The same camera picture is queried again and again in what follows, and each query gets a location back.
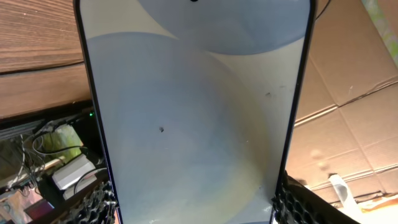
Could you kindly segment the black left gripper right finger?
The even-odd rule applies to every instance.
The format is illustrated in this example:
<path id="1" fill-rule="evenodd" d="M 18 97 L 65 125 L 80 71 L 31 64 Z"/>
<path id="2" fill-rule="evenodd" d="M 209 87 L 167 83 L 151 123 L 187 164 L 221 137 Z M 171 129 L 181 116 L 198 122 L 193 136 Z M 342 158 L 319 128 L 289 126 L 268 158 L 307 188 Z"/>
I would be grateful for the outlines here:
<path id="1" fill-rule="evenodd" d="M 286 171 L 280 172 L 272 211 L 281 224 L 359 224 L 307 189 Z"/>

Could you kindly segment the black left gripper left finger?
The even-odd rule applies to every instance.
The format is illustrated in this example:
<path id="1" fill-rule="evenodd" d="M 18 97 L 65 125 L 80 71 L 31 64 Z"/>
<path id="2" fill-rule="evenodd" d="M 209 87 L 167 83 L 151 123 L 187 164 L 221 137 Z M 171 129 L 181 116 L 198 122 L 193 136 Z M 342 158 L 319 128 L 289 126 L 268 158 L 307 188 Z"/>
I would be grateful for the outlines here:
<path id="1" fill-rule="evenodd" d="M 88 194 L 79 206 L 71 209 L 59 224 L 114 224 L 119 204 L 111 182 L 102 182 Z"/>

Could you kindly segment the blue Samsung Galaxy smartphone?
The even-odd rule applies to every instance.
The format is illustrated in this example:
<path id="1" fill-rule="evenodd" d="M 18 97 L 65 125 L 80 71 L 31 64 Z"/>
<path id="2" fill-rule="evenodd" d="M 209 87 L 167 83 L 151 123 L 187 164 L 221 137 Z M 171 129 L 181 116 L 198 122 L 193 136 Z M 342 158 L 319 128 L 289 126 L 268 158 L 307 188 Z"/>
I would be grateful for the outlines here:
<path id="1" fill-rule="evenodd" d="M 78 0 L 122 223 L 270 223 L 312 0 Z"/>

